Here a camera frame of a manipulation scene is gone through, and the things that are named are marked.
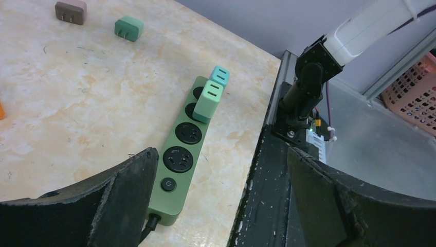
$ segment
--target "brown charger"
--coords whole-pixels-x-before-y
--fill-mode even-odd
[[[56,17],[61,21],[83,25],[86,19],[86,3],[80,0],[62,0],[54,6]]]

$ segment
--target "black socket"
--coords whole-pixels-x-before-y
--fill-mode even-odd
[[[190,122],[182,122],[175,129],[177,138],[185,144],[197,144],[202,140],[202,131],[197,125]]]
[[[194,109],[195,109],[195,105],[196,105],[197,103],[190,103],[190,104],[188,104],[186,107],[185,107],[185,113],[186,113],[186,115],[189,117],[189,118],[191,118],[192,120],[194,120],[194,121],[197,121],[197,122],[199,122],[197,119],[195,119],[194,117],[192,117],[192,113],[194,113]]]
[[[186,148],[175,146],[163,153],[163,164],[172,172],[183,173],[194,165],[194,157]]]
[[[198,86],[194,89],[194,91],[192,91],[192,94],[196,99],[200,98],[200,95],[203,92],[203,88],[204,88],[203,86]]]

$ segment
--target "orange connector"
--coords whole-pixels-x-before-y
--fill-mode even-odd
[[[3,105],[2,105],[2,103],[0,102],[0,120],[2,120],[3,118],[5,118],[5,115],[6,115],[6,113],[5,113],[5,109],[3,109]]]

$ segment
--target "black power cord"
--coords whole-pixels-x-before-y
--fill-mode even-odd
[[[141,232],[141,238],[139,243],[142,243],[144,239],[149,235],[151,231],[156,229],[157,223],[160,221],[160,216],[155,214],[149,214],[149,220],[147,221],[146,227]]]

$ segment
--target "green power strip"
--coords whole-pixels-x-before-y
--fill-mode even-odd
[[[185,204],[209,127],[208,123],[199,122],[192,117],[195,104],[207,80],[202,76],[195,80],[160,152],[147,217],[149,214],[159,215],[161,217],[159,224],[162,225],[174,224]]]

